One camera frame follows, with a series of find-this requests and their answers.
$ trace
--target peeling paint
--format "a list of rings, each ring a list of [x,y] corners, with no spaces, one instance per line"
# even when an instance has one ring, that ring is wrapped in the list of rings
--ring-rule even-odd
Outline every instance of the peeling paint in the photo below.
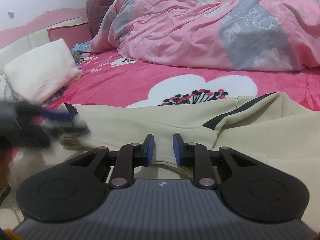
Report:
[[[13,12],[8,12],[9,18],[14,19],[14,13]]]

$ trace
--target pink floral duvet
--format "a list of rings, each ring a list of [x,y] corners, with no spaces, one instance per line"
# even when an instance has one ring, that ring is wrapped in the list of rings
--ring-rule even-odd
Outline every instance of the pink floral duvet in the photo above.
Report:
[[[238,96],[285,92],[295,102],[320,110],[320,69],[301,72],[230,71],[159,65],[122,58],[116,50],[80,64],[82,76],[50,104],[141,107],[195,104]]]
[[[320,0],[116,0],[87,52],[182,67],[320,65]]]

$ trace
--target white pillow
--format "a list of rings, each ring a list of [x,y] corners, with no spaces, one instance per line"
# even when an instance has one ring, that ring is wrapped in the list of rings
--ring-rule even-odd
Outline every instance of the white pillow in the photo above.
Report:
[[[16,97],[13,93],[13,90],[6,80],[5,75],[0,76],[0,100],[16,102]]]
[[[63,39],[49,42],[15,58],[4,74],[18,100],[41,104],[81,76]]]

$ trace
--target blue gripper pad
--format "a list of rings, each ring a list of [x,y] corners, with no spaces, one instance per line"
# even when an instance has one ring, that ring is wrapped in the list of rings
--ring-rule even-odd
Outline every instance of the blue gripper pad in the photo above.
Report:
[[[148,144],[148,152],[147,152],[148,166],[151,164],[152,153],[153,153],[154,146],[155,146],[154,136],[151,136],[149,144]]]
[[[173,135],[173,138],[172,138],[172,144],[173,144],[173,151],[174,151],[174,156],[176,157],[177,165],[181,166],[180,146],[178,144],[178,140],[175,134]]]

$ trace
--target white headboard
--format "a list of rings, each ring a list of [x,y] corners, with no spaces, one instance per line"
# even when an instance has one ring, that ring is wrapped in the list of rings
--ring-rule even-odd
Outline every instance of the white headboard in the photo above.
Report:
[[[86,17],[86,14],[83,8],[81,9],[66,8],[66,9],[55,10],[42,15],[41,17],[39,17],[39,19],[41,20],[36,19],[34,22],[30,22],[28,24],[29,29],[30,29],[30,25],[40,26],[40,27],[36,27],[35,29],[36,31],[33,30],[32,33],[29,31],[25,33],[26,35],[22,34],[20,36],[21,38],[11,42],[10,44],[7,43],[8,45],[3,48],[0,47],[1,48],[0,49],[0,75],[3,74],[3,67],[7,63],[15,59],[16,57],[22,55],[23,53],[26,53],[31,49],[34,49],[46,43],[49,43],[50,40],[47,32],[48,29],[60,27],[60,26],[78,25],[81,23],[88,22],[88,19]]]
[[[0,75],[3,74],[3,67],[16,57],[27,51],[49,43],[47,30],[54,27],[77,25],[83,23],[81,17],[58,23],[47,28],[41,29],[12,42],[0,49]]]

